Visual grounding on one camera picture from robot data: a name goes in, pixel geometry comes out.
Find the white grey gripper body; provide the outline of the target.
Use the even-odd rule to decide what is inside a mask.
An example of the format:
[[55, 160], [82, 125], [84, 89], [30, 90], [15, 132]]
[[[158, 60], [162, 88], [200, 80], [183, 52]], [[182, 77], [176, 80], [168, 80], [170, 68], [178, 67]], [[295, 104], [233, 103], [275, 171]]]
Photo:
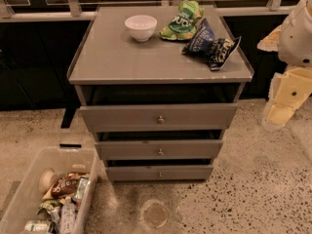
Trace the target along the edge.
[[270, 132], [285, 127], [311, 94], [311, 67], [288, 65], [283, 74], [275, 73], [263, 110], [262, 127]]

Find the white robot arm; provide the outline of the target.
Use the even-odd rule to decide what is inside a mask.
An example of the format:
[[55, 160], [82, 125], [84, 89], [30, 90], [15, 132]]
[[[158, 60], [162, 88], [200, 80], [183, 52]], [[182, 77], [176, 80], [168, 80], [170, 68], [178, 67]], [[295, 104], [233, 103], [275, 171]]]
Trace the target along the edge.
[[298, 108], [312, 94], [312, 0], [299, 0], [297, 5], [257, 47], [277, 52], [287, 67], [275, 73], [263, 110], [261, 125], [267, 131], [286, 126]]

